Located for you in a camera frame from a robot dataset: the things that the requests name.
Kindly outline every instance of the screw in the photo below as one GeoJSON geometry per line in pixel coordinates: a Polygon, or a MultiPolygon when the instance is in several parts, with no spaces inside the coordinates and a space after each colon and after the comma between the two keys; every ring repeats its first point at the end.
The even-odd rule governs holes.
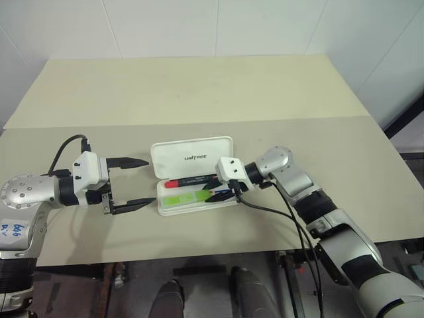
{"type": "Polygon", "coordinates": [[[122,275],[118,275],[117,277],[115,277],[115,281],[113,282],[115,288],[121,288],[122,286],[124,286],[124,284],[125,283],[122,275]]]}

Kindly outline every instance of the white table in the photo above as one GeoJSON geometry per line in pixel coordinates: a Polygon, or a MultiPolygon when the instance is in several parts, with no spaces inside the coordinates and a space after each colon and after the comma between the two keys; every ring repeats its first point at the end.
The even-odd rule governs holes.
{"type": "MultiPolygon", "coordinates": [[[[45,173],[76,133],[101,156],[148,161],[155,142],[229,135],[245,163],[291,148],[374,241],[424,232],[421,186],[325,56],[50,61],[6,128],[3,181],[45,173]]],[[[151,167],[111,174],[118,203],[155,196],[158,181],[151,167]]],[[[286,209],[272,189],[246,198],[286,209]]],[[[290,220],[242,205],[173,217],[155,204],[115,216],[67,207],[48,223],[39,266],[299,248],[290,220]]]]}

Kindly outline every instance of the label sticker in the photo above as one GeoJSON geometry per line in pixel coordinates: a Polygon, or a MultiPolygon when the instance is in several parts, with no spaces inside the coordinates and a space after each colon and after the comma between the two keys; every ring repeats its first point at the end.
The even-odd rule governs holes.
{"type": "Polygon", "coordinates": [[[0,240],[6,244],[12,244],[27,232],[28,221],[3,219],[0,223],[0,240]]]}

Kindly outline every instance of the unitree logo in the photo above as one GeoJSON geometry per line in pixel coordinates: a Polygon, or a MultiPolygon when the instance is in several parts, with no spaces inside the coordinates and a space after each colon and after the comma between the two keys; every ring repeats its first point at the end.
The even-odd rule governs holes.
{"type": "Polygon", "coordinates": [[[206,155],[205,154],[201,154],[199,156],[189,156],[189,157],[185,157],[184,160],[197,160],[197,159],[205,159],[206,155]]]}

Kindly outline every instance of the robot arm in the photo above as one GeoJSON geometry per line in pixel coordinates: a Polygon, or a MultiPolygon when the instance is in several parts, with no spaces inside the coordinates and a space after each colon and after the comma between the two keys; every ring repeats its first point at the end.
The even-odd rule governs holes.
{"type": "Polygon", "coordinates": [[[423,316],[424,291],[384,268],[375,244],[299,168],[289,149],[271,148],[246,166],[236,158],[222,158],[216,169],[220,182],[238,180],[245,189],[275,180],[311,236],[320,240],[316,249],[326,271],[336,283],[352,288],[365,317],[423,316]]]}
{"type": "MultiPolygon", "coordinates": [[[[140,209],[155,200],[136,199],[115,206],[109,168],[135,168],[148,162],[106,159],[89,150],[73,163],[73,174],[69,170],[50,171],[51,168],[42,176],[16,176],[0,188],[0,313],[14,311],[13,315],[20,315],[15,311],[31,304],[32,276],[52,209],[67,205],[86,208],[100,203],[105,214],[114,215],[140,209]]],[[[27,312],[21,315],[28,317],[27,312]]]]}

